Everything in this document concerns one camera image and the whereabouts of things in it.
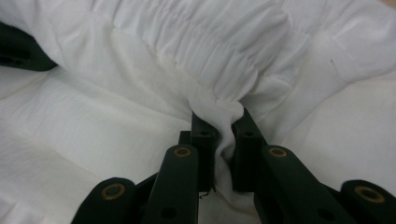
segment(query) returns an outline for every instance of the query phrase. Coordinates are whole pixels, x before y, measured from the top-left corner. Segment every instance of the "white surface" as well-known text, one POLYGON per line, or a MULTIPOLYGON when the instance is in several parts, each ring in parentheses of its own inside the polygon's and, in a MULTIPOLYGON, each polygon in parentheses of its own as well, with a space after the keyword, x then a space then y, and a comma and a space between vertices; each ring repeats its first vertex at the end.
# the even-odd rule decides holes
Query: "white surface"
POLYGON ((267 140, 325 184, 363 178, 396 194, 394 10, 368 0, 225 2, 0 2, 0 21, 62 66, 0 68, 0 221, 67 223, 100 180, 143 180, 193 109, 223 136, 220 193, 200 202, 200 223, 258 222, 225 163, 241 98, 267 140))

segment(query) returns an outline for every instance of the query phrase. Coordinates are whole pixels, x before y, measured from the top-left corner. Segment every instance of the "white sheet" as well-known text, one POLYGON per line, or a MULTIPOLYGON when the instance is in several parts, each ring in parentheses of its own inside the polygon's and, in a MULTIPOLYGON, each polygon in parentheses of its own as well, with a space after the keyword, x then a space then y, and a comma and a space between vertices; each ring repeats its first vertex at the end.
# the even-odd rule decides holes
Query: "white sheet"
MULTIPOLYGON (((58 154, 39 156, 29 166, 66 158, 79 168, 70 168, 69 176, 62 166, 53 170, 70 182, 84 178, 80 188, 88 193, 98 179, 116 175, 137 183, 156 172, 178 132, 189 129, 193 109, 223 136, 216 172, 221 194, 201 201, 200 222, 255 223, 251 197, 232 193, 225 163, 233 152, 229 125, 242 113, 237 101, 250 91, 241 102, 264 136, 295 150, 319 180, 338 189, 346 179, 364 178, 395 193, 394 11, 372 1, 227 4, 1 2, 0 21, 34 35, 63 67, 31 77, 2 68, 2 144, 38 142, 29 145, 32 151, 45 145, 58 154), (353 150, 345 153, 346 147, 353 150)), ((12 169, 23 160, 1 164, 12 169)), ((52 206, 37 212, 34 200, 15 196, 22 176, 2 175, 12 180, 1 185, 4 223, 26 222, 12 202, 25 204, 36 223, 65 223, 74 215, 77 197, 63 204, 39 194, 38 202, 52 206), (58 209, 64 214, 53 215, 58 209)))

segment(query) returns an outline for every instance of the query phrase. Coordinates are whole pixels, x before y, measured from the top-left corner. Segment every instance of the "white cloth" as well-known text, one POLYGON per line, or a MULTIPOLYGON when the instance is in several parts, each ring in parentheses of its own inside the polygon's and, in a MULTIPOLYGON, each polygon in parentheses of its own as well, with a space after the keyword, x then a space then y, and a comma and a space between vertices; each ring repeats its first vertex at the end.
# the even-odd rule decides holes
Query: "white cloth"
MULTIPOLYGON (((156 172, 178 132, 189 129, 193 110, 222 134, 216 157, 221 194, 201 201, 200 222, 257 223, 251 197, 231 191, 226 164, 241 100, 269 142, 294 150, 325 184, 339 188, 362 176, 395 193, 395 20, 392 9, 369 0, 0 2, 0 21, 32 34, 62 67, 30 77, 0 70, 2 144, 15 142, 2 153, 37 151, 24 172, 45 160, 71 161, 53 163, 49 175, 84 179, 82 200, 98 179, 123 176, 137 183, 156 172), (362 94, 365 88, 372 91, 362 94), (26 141, 35 143, 27 147, 26 141), (58 154, 46 157, 41 146, 58 154), (372 153, 375 146, 381 146, 378 153, 372 153), (337 153, 345 147, 353 150, 337 153)), ((25 161, 13 160, 0 160, 2 169, 25 161)), ((65 223, 80 203, 76 197, 62 204, 46 193, 16 197, 22 176, 3 175, 4 223, 26 223, 17 211, 35 214, 26 215, 35 223, 65 223), (35 209, 35 202, 52 206, 35 209)), ((70 188, 50 181, 49 189, 70 188)))

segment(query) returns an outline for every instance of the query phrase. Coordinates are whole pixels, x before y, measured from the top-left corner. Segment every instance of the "screw hole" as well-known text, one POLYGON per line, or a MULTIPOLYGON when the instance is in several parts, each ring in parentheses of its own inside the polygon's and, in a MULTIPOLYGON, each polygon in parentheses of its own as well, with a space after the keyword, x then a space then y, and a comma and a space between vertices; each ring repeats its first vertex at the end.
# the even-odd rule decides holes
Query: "screw hole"
POLYGON ((179 148, 174 150, 174 154, 177 157, 188 157, 191 154, 191 150, 189 150, 186 147, 179 147, 179 148))
POLYGON ((286 152, 284 149, 277 147, 271 148, 269 152, 275 157, 286 157, 288 155, 288 152, 286 152))
POLYGON ((327 221, 335 221, 335 215, 327 209, 319 208, 318 215, 327 221))
POLYGON ((173 219, 177 215, 177 211, 175 208, 164 208, 161 211, 161 217, 164 219, 173 219))
POLYGON ((208 137, 208 136, 210 136, 210 133, 209 132, 201 132, 201 135, 205 136, 205 137, 208 137))
POLYGON ((361 196, 364 200, 371 202, 371 203, 384 203, 385 197, 379 193, 378 191, 364 187, 364 186, 357 186, 355 187, 355 192, 361 196))
POLYGON ((253 136, 253 133, 251 133, 251 132, 245 132, 245 136, 251 137, 251 136, 253 136))

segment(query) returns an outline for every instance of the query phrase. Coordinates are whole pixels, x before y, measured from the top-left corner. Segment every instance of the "dark green plastic part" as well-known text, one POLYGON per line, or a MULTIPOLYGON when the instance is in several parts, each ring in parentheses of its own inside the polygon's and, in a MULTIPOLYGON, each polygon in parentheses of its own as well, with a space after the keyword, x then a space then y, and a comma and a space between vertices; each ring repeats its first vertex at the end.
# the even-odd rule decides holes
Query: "dark green plastic part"
POLYGON ((32 71, 56 66, 33 37, 0 22, 0 65, 32 71))

